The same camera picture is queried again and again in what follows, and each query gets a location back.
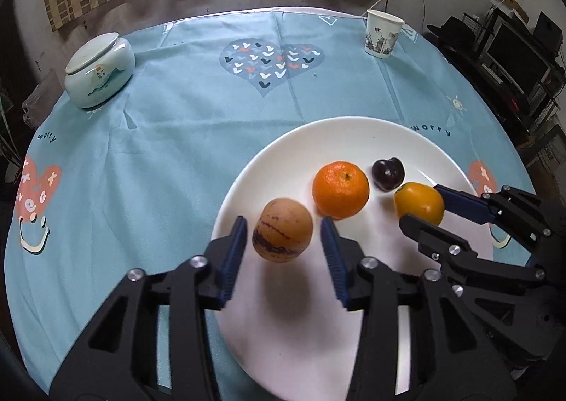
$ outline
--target white plate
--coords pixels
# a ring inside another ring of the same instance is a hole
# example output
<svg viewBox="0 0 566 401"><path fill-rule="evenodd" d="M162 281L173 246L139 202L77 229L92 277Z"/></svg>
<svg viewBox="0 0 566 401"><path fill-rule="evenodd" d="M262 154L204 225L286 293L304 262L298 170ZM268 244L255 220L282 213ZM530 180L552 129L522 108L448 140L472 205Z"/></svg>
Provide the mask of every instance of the white plate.
<svg viewBox="0 0 566 401"><path fill-rule="evenodd" d="M405 181L442 184L475 194L462 170L439 147L405 127L375 118L330 118L293 130L263 149L240 173L224 199L212 238L230 233L241 214L248 243L234 298L216 313L232 355L257 383L287 401L343 401L356 357L361 312L347 312L336 299L320 243L320 217L312 180L325 164L357 164L371 182L375 160L399 158ZM370 200L354 217L336 223L341 236L357 240L367 255L390 268L420 275L437 267L418 253L398 227L392 193L370 184ZM290 197L313 215L310 246L287 264L262 259L251 234L265 204ZM479 257L492 259L490 231L446 213L441 227L467 239ZM409 386L408 311L400 308L397 392Z"/></svg>

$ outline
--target tablecloth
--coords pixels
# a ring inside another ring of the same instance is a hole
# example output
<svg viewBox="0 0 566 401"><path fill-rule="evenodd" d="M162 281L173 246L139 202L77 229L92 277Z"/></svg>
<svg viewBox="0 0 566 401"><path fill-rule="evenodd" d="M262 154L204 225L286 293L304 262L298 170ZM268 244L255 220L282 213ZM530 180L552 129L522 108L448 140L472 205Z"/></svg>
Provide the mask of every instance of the tablecloth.
<svg viewBox="0 0 566 401"><path fill-rule="evenodd" d="M439 145L479 193L503 183L533 191L489 108L408 26L385 60L364 52L360 17L316 9L202 16L126 38L136 56L130 81L94 110L64 94L23 167L6 288L25 364L46 391L125 272L172 270L202 253L238 173L300 125L343 115L389 120ZM494 258L524 264L528 253L510 244ZM162 385L169 383L167 318L164 309ZM271 399L207 320L223 399Z"/></svg>

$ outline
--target dark cherry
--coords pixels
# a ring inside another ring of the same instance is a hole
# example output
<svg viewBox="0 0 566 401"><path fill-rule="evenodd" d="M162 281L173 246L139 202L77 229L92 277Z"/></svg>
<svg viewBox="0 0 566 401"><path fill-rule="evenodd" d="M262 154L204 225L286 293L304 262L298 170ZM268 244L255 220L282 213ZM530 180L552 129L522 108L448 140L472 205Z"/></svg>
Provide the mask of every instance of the dark cherry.
<svg viewBox="0 0 566 401"><path fill-rule="evenodd" d="M379 190L391 192L405 179L405 168L398 158L378 160L371 167L371 176Z"/></svg>

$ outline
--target yellow tomato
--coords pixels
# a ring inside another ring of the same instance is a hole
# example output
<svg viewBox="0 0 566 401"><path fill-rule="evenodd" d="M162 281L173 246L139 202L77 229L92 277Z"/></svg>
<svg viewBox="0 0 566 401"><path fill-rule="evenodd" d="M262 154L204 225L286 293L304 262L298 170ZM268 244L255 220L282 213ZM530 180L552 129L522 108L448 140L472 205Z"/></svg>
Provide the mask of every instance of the yellow tomato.
<svg viewBox="0 0 566 401"><path fill-rule="evenodd" d="M397 217L414 214L431 224L438 225L444 217L444 200L437 189L418 182L403 184L394 195Z"/></svg>

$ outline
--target paper cup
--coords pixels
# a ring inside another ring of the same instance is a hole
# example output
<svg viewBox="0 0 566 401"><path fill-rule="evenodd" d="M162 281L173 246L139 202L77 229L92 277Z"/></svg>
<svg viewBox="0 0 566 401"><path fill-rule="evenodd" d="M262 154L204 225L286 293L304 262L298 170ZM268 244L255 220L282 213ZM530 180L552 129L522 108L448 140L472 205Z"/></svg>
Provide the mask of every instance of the paper cup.
<svg viewBox="0 0 566 401"><path fill-rule="evenodd" d="M397 37L405 21L400 17L381 11L367 10L366 43L367 54L388 58L393 52Z"/></svg>

